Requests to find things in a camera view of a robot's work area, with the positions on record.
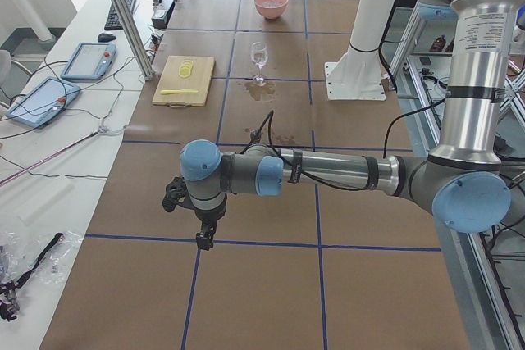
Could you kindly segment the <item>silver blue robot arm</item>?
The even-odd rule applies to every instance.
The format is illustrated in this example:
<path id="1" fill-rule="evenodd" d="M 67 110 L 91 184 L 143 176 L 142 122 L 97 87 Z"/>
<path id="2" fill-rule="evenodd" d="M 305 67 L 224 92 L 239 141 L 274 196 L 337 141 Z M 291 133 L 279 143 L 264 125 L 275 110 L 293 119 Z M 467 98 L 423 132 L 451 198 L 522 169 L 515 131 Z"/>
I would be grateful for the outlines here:
<path id="1" fill-rule="evenodd" d="M 458 18 L 439 143 L 427 157 L 384 159 L 275 149 L 254 144 L 222 152 L 195 140 L 180 153 L 178 193 L 202 226 L 199 248 L 213 245 L 229 193 L 276 196 L 284 183 L 308 178 L 348 190 L 381 190 L 414 202 L 460 233 L 479 233 L 500 223 L 512 193 L 500 177 L 495 130 L 504 101 L 504 80 L 518 10 L 524 0 L 420 0 L 421 7 L 453 10 Z"/>

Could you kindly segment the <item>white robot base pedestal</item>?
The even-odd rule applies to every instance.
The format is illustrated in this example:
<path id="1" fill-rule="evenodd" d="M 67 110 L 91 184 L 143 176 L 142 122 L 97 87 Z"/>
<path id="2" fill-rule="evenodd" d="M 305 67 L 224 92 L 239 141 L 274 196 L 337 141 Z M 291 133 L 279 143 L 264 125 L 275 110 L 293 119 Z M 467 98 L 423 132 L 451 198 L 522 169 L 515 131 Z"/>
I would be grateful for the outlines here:
<path id="1" fill-rule="evenodd" d="M 379 48 L 395 0 L 359 0 L 347 52 L 325 64 L 332 101 L 384 101 Z"/>

